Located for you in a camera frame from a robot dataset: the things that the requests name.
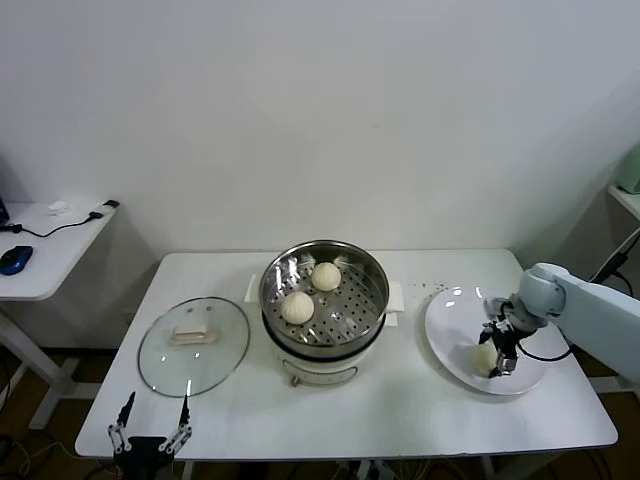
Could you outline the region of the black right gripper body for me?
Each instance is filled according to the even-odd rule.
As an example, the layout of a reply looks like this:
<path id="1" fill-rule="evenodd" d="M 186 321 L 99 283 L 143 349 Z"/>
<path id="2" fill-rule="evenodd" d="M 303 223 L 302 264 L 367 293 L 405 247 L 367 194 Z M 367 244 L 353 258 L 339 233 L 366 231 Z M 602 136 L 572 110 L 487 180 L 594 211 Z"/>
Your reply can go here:
<path id="1" fill-rule="evenodd" d="M 505 358 L 516 358 L 519 338 L 511 323 L 507 320 L 493 320 L 489 323 L 489 330 L 489 337 L 496 350 Z"/>

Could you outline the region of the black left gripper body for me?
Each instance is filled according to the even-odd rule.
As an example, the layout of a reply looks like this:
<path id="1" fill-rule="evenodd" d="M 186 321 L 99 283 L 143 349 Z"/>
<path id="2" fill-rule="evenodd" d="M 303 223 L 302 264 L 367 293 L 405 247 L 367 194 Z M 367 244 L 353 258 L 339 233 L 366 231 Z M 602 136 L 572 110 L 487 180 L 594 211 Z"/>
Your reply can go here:
<path id="1" fill-rule="evenodd" d="M 131 437 L 126 450 L 124 446 L 115 449 L 115 464 L 124 480 L 152 480 L 160 473 L 167 473 L 173 456 L 159 447 L 166 440 L 165 437 Z"/>

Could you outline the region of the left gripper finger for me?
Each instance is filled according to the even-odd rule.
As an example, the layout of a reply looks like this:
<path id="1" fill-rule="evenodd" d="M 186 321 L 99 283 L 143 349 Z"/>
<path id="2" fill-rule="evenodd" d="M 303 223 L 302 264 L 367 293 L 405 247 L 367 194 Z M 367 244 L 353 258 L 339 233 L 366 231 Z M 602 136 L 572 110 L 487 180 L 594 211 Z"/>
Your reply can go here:
<path id="1" fill-rule="evenodd" d="M 121 408 L 116 422 L 108 426 L 107 433 L 111 440 L 114 453 L 124 453 L 132 449 L 132 444 L 129 440 L 126 426 L 133 408 L 134 400 L 135 392 L 132 392 L 125 405 Z"/>
<path id="2" fill-rule="evenodd" d="M 189 395 L 183 397 L 178 426 L 174 432 L 158 447 L 161 453 L 178 453 L 192 435 L 190 426 L 190 410 L 188 404 Z"/>

